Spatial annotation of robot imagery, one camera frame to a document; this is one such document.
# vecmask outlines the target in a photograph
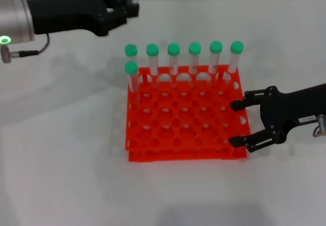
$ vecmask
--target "silver cylinder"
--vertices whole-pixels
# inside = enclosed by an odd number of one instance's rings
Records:
[[[34,40],[34,28],[26,0],[0,0],[0,45]]]

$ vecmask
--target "test tube rack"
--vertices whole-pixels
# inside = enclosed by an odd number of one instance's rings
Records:
[[[188,66],[179,66],[178,74],[171,75],[169,67],[159,67],[153,76],[148,67],[140,67],[139,91],[128,87],[129,161],[246,158],[245,147],[234,148],[228,141],[249,135],[250,128],[246,110],[230,107],[230,101],[242,98],[242,90],[238,70],[227,70],[228,65],[219,65],[210,74],[201,65],[189,75]]]

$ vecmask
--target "label sticker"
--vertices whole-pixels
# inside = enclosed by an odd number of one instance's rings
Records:
[[[304,117],[304,118],[299,118],[300,123],[310,122],[310,121],[314,121],[314,120],[317,120],[315,115]]]

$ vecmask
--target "green led light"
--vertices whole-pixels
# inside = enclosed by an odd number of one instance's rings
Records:
[[[0,44],[9,44],[11,42],[11,38],[8,36],[0,37]]]

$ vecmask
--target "white table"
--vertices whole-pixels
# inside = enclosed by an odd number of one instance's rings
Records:
[[[241,40],[244,90],[321,84],[325,8],[305,0],[143,1],[139,19],[107,38],[54,34],[44,54],[0,65],[1,225],[325,225],[326,139],[312,137],[315,124],[246,161],[129,163],[123,70],[127,43],[138,45],[143,64],[146,45],[157,43],[167,65],[170,42],[187,64],[188,44],[198,41],[203,64],[209,43],[220,40],[226,64],[231,42]],[[13,48],[43,43],[38,36]],[[259,110],[248,115],[252,132],[260,130]],[[228,214],[241,223],[226,222]]]

